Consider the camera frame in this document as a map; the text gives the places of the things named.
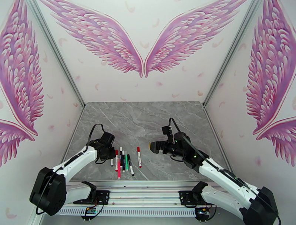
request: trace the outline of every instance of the pink angel wing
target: pink angel wing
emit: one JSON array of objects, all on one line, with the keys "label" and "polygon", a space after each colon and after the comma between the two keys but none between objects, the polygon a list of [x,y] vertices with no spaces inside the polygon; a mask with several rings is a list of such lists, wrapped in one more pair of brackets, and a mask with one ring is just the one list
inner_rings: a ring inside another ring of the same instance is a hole
[{"label": "pink angel wing", "polygon": [[43,108],[37,50],[26,4],[16,0],[0,36],[0,88],[16,120],[34,135]]},{"label": "pink angel wing", "polygon": [[124,28],[112,17],[64,0],[40,0],[68,34],[99,58],[124,73],[143,76],[142,58]]},{"label": "pink angel wing", "polygon": [[248,114],[257,120],[253,134],[277,116],[295,78],[296,39],[277,0],[265,0],[252,43],[247,92]]},{"label": "pink angel wing", "polygon": [[179,65],[219,34],[246,0],[218,0],[172,19],[160,33],[145,63],[145,77],[152,70],[164,72]]},{"label": "pink angel wing", "polygon": [[275,146],[275,153],[278,157],[286,159],[287,163],[296,164],[296,117],[280,120],[271,124],[262,132],[257,140],[267,138]]},{"label": "pink angel wing", "polygon": [[25,139],[34,141],[33,136],[19,125],[6,120],[0,120],[0,167],[11,157],[16,157],[19,143]]}]

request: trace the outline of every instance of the red marker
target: red marker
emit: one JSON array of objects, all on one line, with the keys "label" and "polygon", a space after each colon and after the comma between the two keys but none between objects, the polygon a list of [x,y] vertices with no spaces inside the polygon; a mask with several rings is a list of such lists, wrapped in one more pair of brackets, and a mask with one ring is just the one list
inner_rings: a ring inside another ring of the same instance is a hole
[{"label": "red marker", "polygon": [[139,167],[142,168],[142,163],[141,163],[141,154],[140,154],[140,147],[137,147],[138,150],[138,161],[139,161]]},{"label": "red marker", "polygon": [[115,150],[115,171],[118,170],[118,150]]}]

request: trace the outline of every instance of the camera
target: camera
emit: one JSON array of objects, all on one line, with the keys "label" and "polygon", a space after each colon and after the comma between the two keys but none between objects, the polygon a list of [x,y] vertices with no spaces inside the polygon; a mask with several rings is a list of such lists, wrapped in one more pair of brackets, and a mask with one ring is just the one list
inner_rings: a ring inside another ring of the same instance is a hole
[{"label": "camera", "polygon": [[104,131],[101,138],[90,141],[90,146],[98,151],[97,160],[105,161],[115,158],[115,149],[112,147],[114,139],[113,134]]}]

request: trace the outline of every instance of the gray marble surface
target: gray marble surface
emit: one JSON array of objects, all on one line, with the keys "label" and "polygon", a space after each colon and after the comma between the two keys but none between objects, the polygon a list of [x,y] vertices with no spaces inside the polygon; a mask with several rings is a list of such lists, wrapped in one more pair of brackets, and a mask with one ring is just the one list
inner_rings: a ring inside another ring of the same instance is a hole
[{"label": "gray marble surface", "polygon": [[[131,156],[135,176],[132,177],[130,171],[122,172],[121,180],[210,181],[184,163],[172,161],[169,154],[154,154],[149,150],[149,142],[167,139],[161,127],[168,125],[169,117],[175,119],[181,131],[190,137],[197,148],[226,168],[199,102],[88,103],[66,159],[84,147],[92,126],[102,123],[106,132],[115,135],[115,149],[122,146]],[[102,131],[96,127],[92,139],[101,135]],[[142,168],[138,167],[137,146],[141,148]],[[117,180],[117,172],[115,167],[110,166],[110,160],[102,165],[91,162],[73,180]]]}]

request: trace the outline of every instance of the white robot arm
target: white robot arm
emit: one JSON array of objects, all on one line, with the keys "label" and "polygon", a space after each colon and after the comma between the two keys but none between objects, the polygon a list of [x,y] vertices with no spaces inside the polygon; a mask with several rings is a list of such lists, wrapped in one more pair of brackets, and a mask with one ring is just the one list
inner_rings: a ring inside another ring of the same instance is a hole
[{"label": "white robot arm", "polygon": [[90,141],[93,126],[86,146],[70,159],[49,169],[40,170],[30,195],[30,202],[37,206],[36,214],[46,212],[56,214],[64,204],[80,199],[89,199],[92,203],[96,195],[96,187],[89,182],[82,182],[75,186],[66,186],[70,179],[83,167],[99,159],[104,161],[115,158],[115,149],[112,147],[114,135],[105,132],[101,138]]},{"label": "white robot arm", "polygon": [[[178,130],[174,135],[171,121]],[[241,218],[246,225],[273,225],[276,218],[279,219],[273,193],[268,188],[259,189],[222,168],[206,153],[193,146],[190,138],[180,131],[173,118],[170,118],[168,126],[162,127],[162,131],[168,136],[168,140],[150,143],[149,148],[153,153],[157,154],[162,150],[163,154],[182,157],[182,161],[189,168],[210,178],[229,193],[218,191],[205,182],[199,182],[192,190],[197,205],[217,205]]]}]

